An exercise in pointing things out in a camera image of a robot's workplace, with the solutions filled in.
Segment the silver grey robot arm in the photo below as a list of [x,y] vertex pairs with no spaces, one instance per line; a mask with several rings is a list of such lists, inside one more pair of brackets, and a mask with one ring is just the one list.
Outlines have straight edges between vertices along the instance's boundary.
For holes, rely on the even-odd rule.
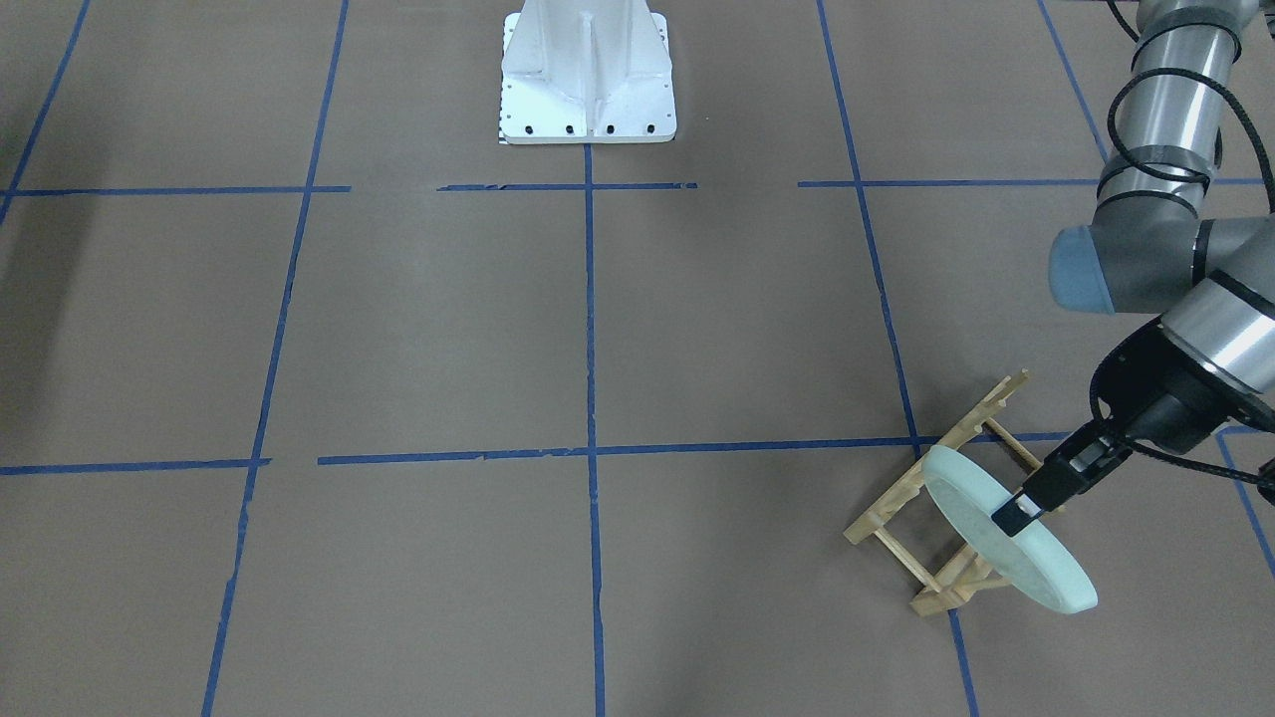
[[1243,37],[1270,1],[1142,1],[1128,27],[1130,80],[1105,117],[1112,157],[1089,225],[1049,254],[1054,301],[1071,313],[1148,314],[1090,378],[1090,418],[992,514],[1020,535],[1088,492],[1135,453],[1255,485],[1257,475],[1184,458],[1218,427],[1272,431],[1272,217],[1198,216],[1223,162],[1221,117],[1234,114],[1266,189],[1272,163],[1229,91]]

